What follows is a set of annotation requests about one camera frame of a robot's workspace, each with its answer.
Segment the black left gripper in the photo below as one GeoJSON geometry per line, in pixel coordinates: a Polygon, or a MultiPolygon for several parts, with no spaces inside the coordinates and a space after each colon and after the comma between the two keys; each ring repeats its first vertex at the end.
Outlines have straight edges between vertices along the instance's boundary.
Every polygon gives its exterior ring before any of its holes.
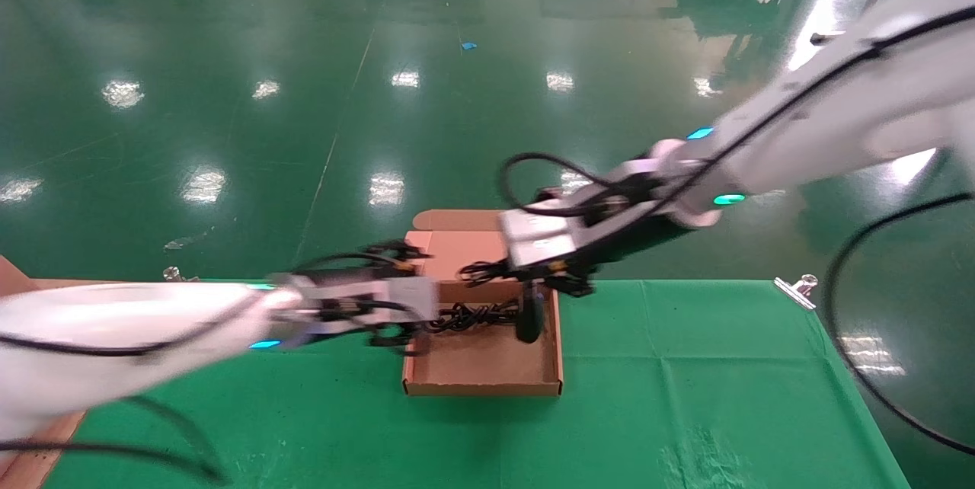
{"type": "Polygon", "coordinates": [[[376,321],[368,325],[368,345],[403,357],[422,357],[432,350],[432,329],[431,320],[376,321]]]}

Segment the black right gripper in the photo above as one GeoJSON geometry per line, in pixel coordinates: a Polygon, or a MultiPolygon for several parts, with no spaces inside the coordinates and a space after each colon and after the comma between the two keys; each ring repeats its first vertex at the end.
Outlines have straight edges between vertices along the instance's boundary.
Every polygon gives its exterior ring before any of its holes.
{"type": "Polygon", "coordinates": [[[541,278],[545,287],[570,297],[585,297],[594,292],[593,274],[605,264],[613,264],[641,251],[672,241],[685,234],[685,228],[666,215],[655,215],[628,225],[621,231],[596,239],[554,261],[561,271],[550,268],[541,278]]]}

